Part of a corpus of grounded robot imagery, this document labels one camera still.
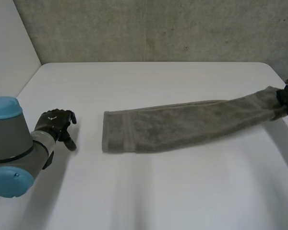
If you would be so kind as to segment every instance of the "concrete wall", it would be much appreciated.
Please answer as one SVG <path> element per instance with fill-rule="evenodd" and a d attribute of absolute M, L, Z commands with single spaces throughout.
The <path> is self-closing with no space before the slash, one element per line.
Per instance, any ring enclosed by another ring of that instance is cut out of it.
<path fill-rule="evenodd" d="M 0 0 L 0 96 L 17 96 L 40 61 L 12 0 Z"/>
<path fill-rule="evenodd" d="M 42 63 L 258 61 L 288 78 L 288 0 L 14 0 Z"/>

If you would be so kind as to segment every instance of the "robotic hand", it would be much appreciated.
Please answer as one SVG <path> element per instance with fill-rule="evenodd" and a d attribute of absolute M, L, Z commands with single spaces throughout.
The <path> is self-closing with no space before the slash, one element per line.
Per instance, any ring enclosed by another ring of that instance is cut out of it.
<path fill-rule="evenodd" d="M 31 133 L 33 136 L 33 142 L 42 144 L 39 141 L 40 133 L 46 132 L 52 136 L 54 141 L 64 142 L 65 146 L 70 151 L 75 151 L 77 149 L 76 144 L 71 139 L 67 128 L 71 125 L 77 123 L 77 119 L 75 113 L 70 110 L 59 110 L 54 109 L 48 112 L 44 112 L 34 129 L 34 132 Z M 42 169 L 46 169 L 52 163 L 54 152 L 50 154 L 48 160 L 46 161 L 44 167 Z"/>
<path fill-rule="evenodd" d="M 18 197 L 26 193 L 54 155 L 57 141 L 76 150 L 67 128 L 76 124 L 70 110 L 51 110 L 39 118 L 29 133 L 17 99 L 0 97 L 0 196 Z"/>

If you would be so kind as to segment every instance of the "gray towel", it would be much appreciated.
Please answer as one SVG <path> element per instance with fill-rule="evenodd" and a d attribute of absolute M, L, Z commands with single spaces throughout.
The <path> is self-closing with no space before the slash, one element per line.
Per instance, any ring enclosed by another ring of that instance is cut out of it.
<path fill-rule="evenodd" d="M 268 87 L 229 101 L 203 101 L 105 112 L 102 150 L 152 153 L 207 142 L 286 115 Z"/>

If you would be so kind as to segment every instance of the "white wall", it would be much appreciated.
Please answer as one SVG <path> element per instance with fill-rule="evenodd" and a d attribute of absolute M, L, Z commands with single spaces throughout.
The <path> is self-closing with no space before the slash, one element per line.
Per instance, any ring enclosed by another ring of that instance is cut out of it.
<path fill-rule="evenodd" d="M 0 96 L 17 96 L 41 66 L 12 0 L 0 0 Z"/>

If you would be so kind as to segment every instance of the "gray wall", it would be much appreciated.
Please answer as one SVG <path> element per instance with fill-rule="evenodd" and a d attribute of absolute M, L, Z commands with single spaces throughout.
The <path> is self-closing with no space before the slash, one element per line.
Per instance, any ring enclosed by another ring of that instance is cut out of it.
<path fill-rule="evenodd" d="M 258 61 L 288 78 L 288 0 L 14 0 L 49 62 Z"/>

